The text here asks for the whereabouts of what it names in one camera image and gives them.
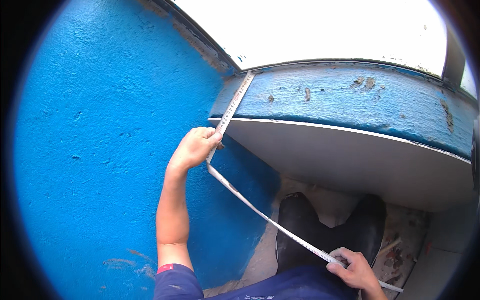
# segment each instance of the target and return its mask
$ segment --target tape measure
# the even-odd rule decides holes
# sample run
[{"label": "tape measure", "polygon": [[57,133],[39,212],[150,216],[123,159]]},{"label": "tape measure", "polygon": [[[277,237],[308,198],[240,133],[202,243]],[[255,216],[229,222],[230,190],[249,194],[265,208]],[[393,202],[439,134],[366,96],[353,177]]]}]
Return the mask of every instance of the tape measure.
[{"label": "tape measure", "polygon": [[[252,83],[253,78],[255,77],[255,74],[253,74],[251,71],[248,71],[247,76],[243,79],[243,82],[241,83],[241,86],[235,93],[235,96],[233,96],[232,101],[230,101],[230,104],[227,107],[227,110],[225,110],[225,113],[223,114],[222,119],[220,120],[220,123],[218,123],[215,132],[219,132],[222,135],[225,133],[225,130],[227,130],[228,125],[230,124],[230,121],[233,118],[233,114],[235,114],[235,111],[237,111],[238,106],[240,105],[241,100],[243,99],[243,96],[247,92],[248,87]],[[210,164],[213,158],[213,154],[215,154],[216,147],[210,151],[210,153],[207,156],[207,164]]]},{"label": "tape measure", "polygon": [[[227,110],[223,114],[222,119],[220,120],[220,123],[218,123],[215,132],[219,132],[222,135],[225,134],[225,131],[227,130],[228,124],[230,123],[231,119],[233,118],[233,115],[235,114],[235,111],[237,110],[238,106],[240,105],[241,100],[243,99],[243,96],[245,95],[248,87],[252,83],[253,78],[255,77],[255,74],[253,74],[251,71],[248,71],[247,76],[243,79],[243,82],[237,92],[235,93],[233,99],[230,101],[230,104],[227,107]],[[230,192],[232,192],[237,198],[239,198],[243,203],[245,203],[249,208],[251,208],[254,212],[256,212],[259,216],[261,216],[263,219],[265,219],[267,222],[275,226],[278,230],[281,232],[285,233],[288,237],[290,237],[292,240],[297,242],[298,244],[302,245],[318,257],[324,259],[325,261],[329,263],[337,263],[342,265],[345,269],[348,267],[346,264],[336,260],[332,256],[328,255],[325,251],[322,251],[313,245],[307,243],[306,241],[302,240],[298,236],[294,235],[290,231],[286,230],[279,224],[277,224],[274,220],[270,219],[267,217],[264,213],[259,211],[255,206],[253,206],[243,195],[235,189],[235,187],[225,178],[220,174],[211,164],[210,162],[212,161],[213,155],[215,154],[216,148],[212,149],[212,151],[209,153],[207,156],[207,159],[205,160],[207,163],[207,169],[208,172],[215,177],[221,184],[223,184]],[[403,293],[402,288],[397,288],[395,286],[389,285],[387,283],[384,283],[382,281],[378,281],[380,283],[380,286],[383,288],[391,289],[400,293]]]}]

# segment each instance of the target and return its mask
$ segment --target floor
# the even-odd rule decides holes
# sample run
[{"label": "floor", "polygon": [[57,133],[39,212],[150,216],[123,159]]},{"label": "floor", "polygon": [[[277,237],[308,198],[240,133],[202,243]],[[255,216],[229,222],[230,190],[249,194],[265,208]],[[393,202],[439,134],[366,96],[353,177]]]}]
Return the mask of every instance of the floor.
[{"label": "floor", "polygon": [[[350,216],[362,195],[330,191],[328,189],[306,184],[287,177],[282,177],[282,188],[273,203],[272,219],[278,220],[280,201],[289,193],[302,192],[311,201],[322,223],[329,227],[343,224]],[[427,233],[429,215],[425,212],[387,204],[387,220],[382,248],[400,240],[395,247],[381,251],[373,270],[382,281],[388,281],[397,287],[402,287],[420,253]],[[230,281],[217,288],[204,290],[206,298],[213,297],[231,290],[246,287],[271,276],[277,269],[275,258],[275,240],[277,229],[267,224],[265,233],[255,248],[255,253],[243,274],[241,280]],[[385,290],[389,300],[397,297],[396,292]]]}]

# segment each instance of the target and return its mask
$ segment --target hand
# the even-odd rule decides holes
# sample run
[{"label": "hand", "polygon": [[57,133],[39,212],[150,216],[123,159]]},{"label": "hand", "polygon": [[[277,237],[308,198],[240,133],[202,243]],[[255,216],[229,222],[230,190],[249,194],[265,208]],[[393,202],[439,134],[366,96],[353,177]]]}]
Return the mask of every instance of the hand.
[{"label": "hand", "polygon": [[362,299],[386,299],[377,277],[361,252],[338,248],[333,250],[330,256],[348,264],[348,268],[344,269],[337,263],[329,263],[327,270],[340,277],[349,287],[361,289]]},{"label": "hand", "polygon": [[222,138],[221,133],[215,133],[215,128],[193,128],[180,142],[168,167],[186,173],[201,164]]}]

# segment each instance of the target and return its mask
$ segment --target textured blue wall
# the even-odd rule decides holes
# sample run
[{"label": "textured blue wall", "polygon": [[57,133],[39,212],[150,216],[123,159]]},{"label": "textured blue wall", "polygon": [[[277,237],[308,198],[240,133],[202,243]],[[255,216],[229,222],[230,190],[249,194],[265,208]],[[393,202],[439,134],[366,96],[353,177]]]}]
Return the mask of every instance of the textured blue wall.
[{"label": "textured blue wall", "polygon": [[[14,166],[28,237],[61,296],[152,297],[164,171],[183,135],[209,126],[223,75],[133,0],[74,0],[56,20],[24,86]],[[224,144],[213,164],[270,214],[278,175]],[[204,166],[187,202],[202,287],[240,279],[265,222]]]},{"label": "textured blue wall", "polygon": [[[364,81],[354,83],[359,77]],[[366,87],[368,77],[375,80],[371,89]],[[212,117],[223,114],[238,84],[240,79],[225,85]],[[310,101],[305,99],[306,88]],[[383,133],[467,159],[476,115],[470,100],[418,73],[358,63],[268,69],[256,75],[235,113],[237,118],[306,121]]]}]

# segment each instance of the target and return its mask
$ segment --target window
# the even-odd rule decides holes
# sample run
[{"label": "window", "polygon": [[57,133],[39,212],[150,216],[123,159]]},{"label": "window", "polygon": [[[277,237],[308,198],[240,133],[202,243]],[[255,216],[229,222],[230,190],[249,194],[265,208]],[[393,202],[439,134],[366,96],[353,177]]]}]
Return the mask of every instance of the window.
[{"label": "window", "polygon": [[446,26],[427,0],[175,0],[242,70],[366,59],[441,76]]},{"label": "window", "polygon": [[475,87],[475,81],[473,80],[472,70],[468,64],[468,60],[465,62],[465,69],[463,70],[462,83],[460,87],[477,99],[477,89]]}]

